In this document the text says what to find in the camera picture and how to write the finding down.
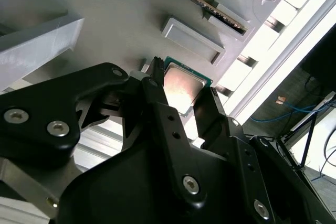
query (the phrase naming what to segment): silver screw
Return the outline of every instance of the silver screw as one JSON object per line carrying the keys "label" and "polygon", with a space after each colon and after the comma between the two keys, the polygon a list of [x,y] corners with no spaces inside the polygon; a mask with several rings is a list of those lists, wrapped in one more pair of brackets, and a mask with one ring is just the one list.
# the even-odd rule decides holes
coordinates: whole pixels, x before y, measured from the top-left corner
{"label": "silver screw", "polygon": [[185,176],[183,178],[183,186],[191,194],[198,194],[200,190],[197,181],[191,176]]}
{"label": "silver screw", "polygon": [[254,209],[257,211],[257,213],[265,220],[269,219],[269,212],[267,208],[264,206],[263,203],[261,203],[259,200],[255,199],[254,201]]}
{"label": "silver screw", "polygon": [[113,73],[114,73],[116,76],[122,76],[122,72],[119,71],[118,69],[114,69],[114,70],[113,70]]}
{"label": "silver screw", "polygon": [[48,203],[50,206],[52,206],[52,207],[54,207],[54,208],[58,208],[58,204],[56,203],[56,201],[55,201],[54,199],[48,197],[46,200],[47,200],[47,203]]}
{"label": "silver screw", "polygon": [[155,86],[155,87],[158,86],[158,85],[157,85],[157,82],[154,81],[153,79],[150,79],[150,80],[149,80],[149,83],[150,83],[151,85]]}
{"label": "silver screw", "polygon": [[259,141],[263,144],[263,146],[268,147],[268,144],[262,138],[259,138]]}
{"label": "silver screw", "polygon": [[26,111],[20,109],[7,110],[4,114],[4,119],[8,123],[24,123],[29,119],[29,115]]}
{"label": "silver screw", "polygon": [[53,136],[66,136],[70,128],[65,122],[53,121],[48,124],[47,131]]}
{"label": "silver screw", "polygon": [[238,123],[235,119],[232,118],[232,119],[231,119],[231,122],[233,122],[233,124],[234,124],[235,126],[237,126],[237,127],[239,126],[239,123]]}

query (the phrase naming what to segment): metal rod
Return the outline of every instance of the metal rod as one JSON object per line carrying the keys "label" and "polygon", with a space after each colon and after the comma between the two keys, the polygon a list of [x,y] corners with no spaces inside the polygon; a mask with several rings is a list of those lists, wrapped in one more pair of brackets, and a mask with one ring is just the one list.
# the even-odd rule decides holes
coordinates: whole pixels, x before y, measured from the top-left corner
{"label": "metal rod", "polygon": [[304,168],[304,166],[306,164],[307,154],[308,154],[311,138],[313,136],[315,123],[316,123],[316,118],[317,118],[317,112],[312,116],[310,129],[309,129],[309,133],[308,133],[308,138],[307,138],[306,146],[305,146],[305,149],[304,149],[304,152],[303,152],[303,157],[302,157],[302,161],[301,161],[301,164],[300,164],[300,168]]}
{"label": "metal rod", "polygon": [[312,117],[309,117],[305,122],[300,124],[295,130],[288,133],[288,135],[284,139],[284,143],[286,144],[294,136],[294,134],[296,134],[302,127],[308,124],[311,120],[312,120]]}
{"label": "metal rod", "polygon": [[292,167],[296,168],[298,166],[298,164],[293,159],[292,155],[290,154],[290,152],[288,151],[288,149],[285,147],[285,145],[283,144],[283,142],[281,140],[276,140],[276,141],[279,144],[279,146],[282,149],[282,151],[284,152],[284,154],[285,154],[287,160],[289,161],[290,165]]}

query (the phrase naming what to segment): black cable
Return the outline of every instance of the black cable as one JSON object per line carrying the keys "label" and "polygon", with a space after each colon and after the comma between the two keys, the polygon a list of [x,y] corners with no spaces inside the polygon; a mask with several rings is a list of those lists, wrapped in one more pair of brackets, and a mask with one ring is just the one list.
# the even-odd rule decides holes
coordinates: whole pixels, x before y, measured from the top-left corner
{"label": "black cable", "polygon": [[330,141],[330,138],[331,136],[335,133],[336,131],[336,127],[330,132],[329,136],[327,137],[325,143],[324,143],[324,147],[323,147],[323,155],[324,155],[324,158],[325,158],[325,161],[328,162],[330,165],[336,167],[335,164],[332,164],[328,161],[328,158],[327,158],[327,146],[328,146],[328,143]]}
{"label": "black cable", "polygon": [[289,122],[290,122],[290,120],[291,120],[291,118],[293,116],[293,112],[294,112],[294,110],[292,110],[290,112],[290,115],[288,117],[288,120],[287,120],[286,124],[284,125],[284,127],[282,128],[282,130],[280,131],[280,133],[277,135],[276,139],[279,139],[280,137],[282,137],[282,134],[283,134],[284,130],[287,128],[287,126],[288,126],[288,124],[289,124]]}
{"label": "black cable", "polygon": [[325,167],[325,165],[326,165],[326,163],[328,162],[328,159],[334,154],[336,152],[336,149],[334,149],[333,150],[333,152],[328,156],[328,158],[327,159],[325,159],[325,161],[324,161],[324,164],[322,165],[322,169],[320,170],[320,177],[319,178],[324,178],[326,181],[328,181],[329,183],[332,183],[333,185],[335,185],[336,186],[336,184],[334,183],[334,182],[332,182],[332,181],[330,181],[330,180],[328,180],[327,178],[325,178],[323,175],[322,175],[322,171],[323,171],[323,169],[324,169],[324,167]]}
{"label": "black cable", "polygon": [[[245,136],[260,136],[260,135],[251,135],[251,134],[244,134]],[[273,142],[274,141],[274,137],[272,137],[272,136],[260,136],[260,137],[263,137],[263,138],[270,138],[271,140],[268,140],[268,139],[266,139],[267,141],[269,141],[269,142]]]}
{"label": "black cable", "polygon": [[[309,93],[309,94],[311,94],[311,95],[313,95],[313,96],[315,96],[315,97],[324,98],[323,96],[318,95],[318,94],[313,94],[312,91],[309,91],[309,90],[308,90],[308,88],[307,88],[307,84],[309,83],[309,81],[310,81],[311,78],[312,78],[312,76],[309,76],[308,79],[306,80],[305,85],[304,85],[304,88],[305,88],[304,90],[305,90],[307,93]],[[320,88],[320,93],[322,93],[323,86],[320,85],[320,87],[321,87],[321,88]]]}

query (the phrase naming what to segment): blue cable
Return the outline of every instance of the blue cable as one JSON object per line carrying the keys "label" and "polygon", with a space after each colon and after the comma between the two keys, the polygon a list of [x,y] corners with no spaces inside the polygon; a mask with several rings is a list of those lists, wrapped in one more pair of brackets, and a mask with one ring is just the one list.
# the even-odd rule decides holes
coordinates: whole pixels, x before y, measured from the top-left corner
{"label": "blue cable", "polygon": [[295,107],[295,106],[293,106],[293,105],[291,105],[291,104],[289,104],[289,103],[287,103],[287,102],[284,102],[283,104],[286,105],[286,106],[288,106],[288,107],[290,107],[290,108],[292,108],[292,109],[294,109],[294,110],[296,110],[296,111],[304,112],[304,113],[320,112],[320,111],[325,110],[325,109],[327,108],[327,106],[324,104],[324,105],[323,105],[321,108],[319,108],[318,110],[306,110],[308,107],[307,107],[307,108],[300,109],[300,108],[297,108],[297,107]]}
{"label": "blue cable", "polygon": [[[305,110],[305,109],[309,109],[309,108],[314,108],[314,107],[316,107],[316,105],[308,106],[308,107],[305,107],[305,108],[303,108],[301,110]],[[295,110],[292,113],[294,114],[294,113],[297,113],[297,112],[301,112],[301,111]],[[250,118],[251,118],[252,121],[257,122],[257,123],[270,123],[270,122],[275,122],[275,121],[278,121],[278,120],[280,120],[282,118],[285,118],[285,117],[289,116],[292,113],[287,113],[285,115],[279,116],[278,118],[273,118],[273,119],[270,119],[270,120],[258,120],[258,119],[254,119],[252,117],[250,117]]]}

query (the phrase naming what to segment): gray metal bracket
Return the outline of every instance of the gray metal bracket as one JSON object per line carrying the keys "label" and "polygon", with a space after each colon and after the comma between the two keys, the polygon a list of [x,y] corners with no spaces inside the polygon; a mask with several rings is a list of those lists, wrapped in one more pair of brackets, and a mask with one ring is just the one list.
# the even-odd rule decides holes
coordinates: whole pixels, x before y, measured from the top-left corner
{"label": "gray metal bracket", "polygon": [[0,37],[0,91],[73,49],[83,21],[69,14]]}

